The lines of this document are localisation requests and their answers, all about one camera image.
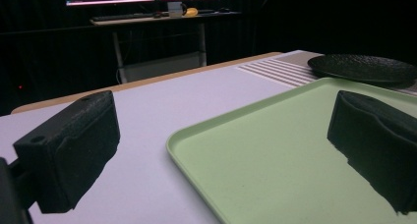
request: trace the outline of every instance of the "light green plastic tray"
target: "light green plastic tray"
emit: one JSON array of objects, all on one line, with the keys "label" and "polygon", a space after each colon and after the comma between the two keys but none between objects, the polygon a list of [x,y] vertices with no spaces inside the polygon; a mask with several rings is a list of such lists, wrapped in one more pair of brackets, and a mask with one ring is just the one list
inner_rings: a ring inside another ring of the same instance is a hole
[{"label": "light green plastic tray", "polygon": [[327,139],[339,90],[417,117],[417,97],[321,79],[182,129],[167,149],[223,223],[417,223],[397,214]]}]

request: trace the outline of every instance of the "keyboard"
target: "keyboard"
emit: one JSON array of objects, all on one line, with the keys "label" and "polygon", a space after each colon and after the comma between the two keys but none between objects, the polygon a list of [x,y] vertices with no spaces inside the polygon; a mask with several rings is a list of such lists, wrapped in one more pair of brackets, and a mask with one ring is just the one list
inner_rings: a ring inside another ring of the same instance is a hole
[{"label": "keyboard", "polygon": [[141,19],[141,18],[152,18],[153,14],[130,14],[130,15],[115,15],[115,16],[97,16],[92,17],[91,20],[94,22],[103,22],[103,21],[118,21],[118,20],[132,20],[132,19]]},{"label": "keyboard", "polygon": [[212,14],[215,13],[215,10],[198,10],[199,14]]}]

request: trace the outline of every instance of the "black round plate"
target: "black round plate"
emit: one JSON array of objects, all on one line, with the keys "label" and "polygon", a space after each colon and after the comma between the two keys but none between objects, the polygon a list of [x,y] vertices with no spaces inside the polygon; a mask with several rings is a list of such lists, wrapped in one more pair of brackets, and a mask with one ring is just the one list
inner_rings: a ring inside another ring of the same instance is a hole
[{"label": "black round plate", "polygon": [[417,67],[383,57],[330,54],[314,57],[307,63],[319,75],[367,84],[397,84],[417,79]]}]

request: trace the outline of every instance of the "dark wall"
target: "dark wall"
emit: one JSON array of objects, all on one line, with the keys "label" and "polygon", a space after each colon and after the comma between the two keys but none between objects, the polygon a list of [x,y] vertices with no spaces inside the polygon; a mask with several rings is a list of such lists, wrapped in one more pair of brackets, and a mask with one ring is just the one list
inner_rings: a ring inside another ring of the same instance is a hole
[{"label": "dark wall", "polygon": [[[191,2],[189,6],[252,12],[262,2],[209,0]],[[0,0],[0,115],[20,105],[118,84],[110,31],[47,31],[35,35],[31,31],[91,26],[89,19],[93,16],[165,11],[165,6],[151,2],[68,8],[64,0]],[[208,63],[251,55],[253,25],[251,21],[207,24]],[[131,64],[195,48],[195,36],[178,34],[194,30],[195,27],[135,28],[118,34],[126,64]]]},{"label": "dark wall", "polygon": [[303,49],[354,53],[417,65],[415,0],[268,0],[257,53]]}]

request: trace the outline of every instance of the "white tabletop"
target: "white tabletop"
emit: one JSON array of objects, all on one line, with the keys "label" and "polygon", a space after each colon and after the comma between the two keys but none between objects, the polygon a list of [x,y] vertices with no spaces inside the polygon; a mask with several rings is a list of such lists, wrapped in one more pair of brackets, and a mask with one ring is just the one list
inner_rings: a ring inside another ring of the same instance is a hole
[{"label": "white tabletop", "polygon": [[[34,204],[30,208],[33,222],[218,222],[173,163],[165,143],[181,128],[291,88],[236,67],[114,92],[121,131],[115,156],[74,210],[42,214]],[[0,156],[9,163],[16,159],[12,144],[67,105],[1,117]]]}]

